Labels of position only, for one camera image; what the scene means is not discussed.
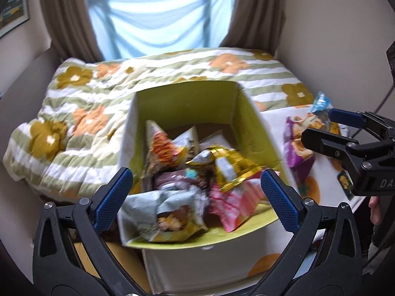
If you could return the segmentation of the person's right hand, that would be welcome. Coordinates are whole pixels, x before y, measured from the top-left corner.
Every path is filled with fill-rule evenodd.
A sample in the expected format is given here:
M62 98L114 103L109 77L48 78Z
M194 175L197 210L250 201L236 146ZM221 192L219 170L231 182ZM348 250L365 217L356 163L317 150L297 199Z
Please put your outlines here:
M382 211L380 206L380 198L371 196L369 200L370 220L374 225L379 225L382 221Z

